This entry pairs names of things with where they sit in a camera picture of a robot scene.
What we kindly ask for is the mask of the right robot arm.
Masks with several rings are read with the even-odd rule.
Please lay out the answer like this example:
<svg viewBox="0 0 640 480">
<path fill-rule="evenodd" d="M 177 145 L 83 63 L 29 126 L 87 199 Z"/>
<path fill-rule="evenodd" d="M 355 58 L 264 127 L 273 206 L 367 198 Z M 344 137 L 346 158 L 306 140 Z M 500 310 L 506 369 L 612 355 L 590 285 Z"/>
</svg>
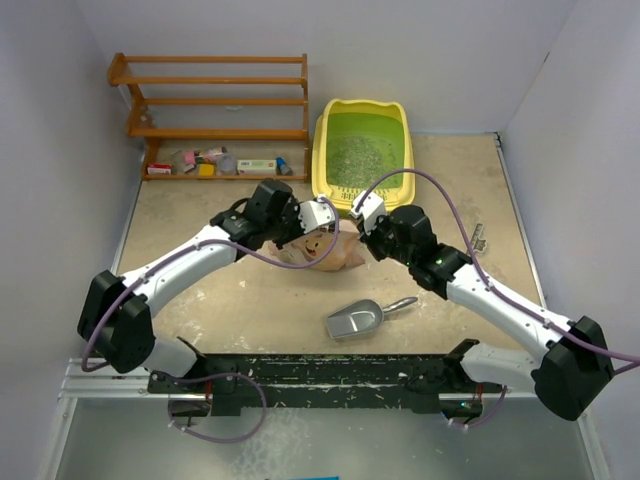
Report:
<svg viewBox="0 0 640 480">
<path fill-rule="evenodd" d="M 405 205 L 388 212 L 382 200 L 368 195 L 354 201 L 350 214 L 376 260 L 405 265 L 420 287 L 481 316 L 520 345 L 515 351 L 462 342 L 444 369 L 452 389 L 467 391 L 476 383 L 512 387 L 535 394 L 552 413 L 574 421 L 613 379 L 612 362 L 602 353 L 605 336 L 595 320 L 555 314 L 480 274 L 467 254 L 437 240 L 422 208 Z"/>
</svg>

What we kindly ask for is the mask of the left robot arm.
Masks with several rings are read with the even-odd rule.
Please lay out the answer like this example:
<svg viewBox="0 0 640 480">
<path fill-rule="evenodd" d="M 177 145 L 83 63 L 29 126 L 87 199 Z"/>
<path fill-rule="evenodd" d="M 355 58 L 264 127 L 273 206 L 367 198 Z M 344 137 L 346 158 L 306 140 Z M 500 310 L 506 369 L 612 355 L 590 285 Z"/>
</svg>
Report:
<svg viewBox="0 0 640 480">
<path fill-rule="evenodd" d="M 260 181 L 253 194 L 216 214 L 182 245 L 149 264 L 116 275 L 97 274 L 78 322 L 86 347 L 84 372 L 112 367 L 128 373 L 138 367 L 159 371 L 184 392 L 202 387 L 204 358 L 187 341 L 155 333 L 154 317 L 175 297 L 209 274 L 245 256 L 261 259 L 269 241 L 284 244 L 301 237 L 300 203 L 285 182 Z"/>
</svg>

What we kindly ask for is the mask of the metal bag clip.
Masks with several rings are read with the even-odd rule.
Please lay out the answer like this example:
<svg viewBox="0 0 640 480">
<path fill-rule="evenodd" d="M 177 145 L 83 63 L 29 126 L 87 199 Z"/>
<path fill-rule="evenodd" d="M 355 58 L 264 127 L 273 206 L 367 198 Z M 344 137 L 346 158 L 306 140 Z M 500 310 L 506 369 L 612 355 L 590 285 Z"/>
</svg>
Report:
<svg viewBox="0 0 640 480">
<path fill-rule="evenodd" d="M 484 229 L 485 225 L 483 223 L 477 223 L 470 238 L 472 250 L 476 254 L 483 254 L 487 248 L 487 240 L 484 238 Z"/>
</svg>

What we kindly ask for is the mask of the pink cat litter bag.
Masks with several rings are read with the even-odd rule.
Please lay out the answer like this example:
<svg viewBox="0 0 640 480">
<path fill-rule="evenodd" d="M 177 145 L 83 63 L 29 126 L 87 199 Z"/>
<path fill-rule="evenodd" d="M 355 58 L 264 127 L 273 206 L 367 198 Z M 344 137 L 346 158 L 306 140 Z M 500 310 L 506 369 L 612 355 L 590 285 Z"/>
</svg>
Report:
<svg viewBox="0 0 640 480">
<path fill-rule="evenodd" d="M 333 238 L 334 231 L 332 228 L 322 228 L 289 242 L 282 248 L 278 248 L 273 242 L 269 242 L 268 251 L 271 256 L 280 262 L 303 265 L 324 255 Z M 365 258 L 361 253 L 357 228 L 348 220 L 341 220 L 336 244 L 324 260 L 312 266 L 312 269 L 323 272 L 337 272 L 354 269 L 364 264 Z"/>
</svg>

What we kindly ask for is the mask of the silver metal scoop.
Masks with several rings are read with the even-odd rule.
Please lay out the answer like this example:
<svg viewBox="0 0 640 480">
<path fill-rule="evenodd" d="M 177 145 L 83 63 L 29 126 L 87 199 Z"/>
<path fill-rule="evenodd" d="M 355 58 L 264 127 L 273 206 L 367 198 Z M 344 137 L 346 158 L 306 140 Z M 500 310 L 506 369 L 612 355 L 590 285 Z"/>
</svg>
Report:
<svg viewBox="0 0 640 480">
<path fill-rule="evenodd" d="M 375 332 L 387 315 L 413 305 L 417 297 L 405 297 L 387 306 L 374 300 L 356 301 L 326 317 L 327 332 L 332 339 L 366 335 Z"/>
</svg>

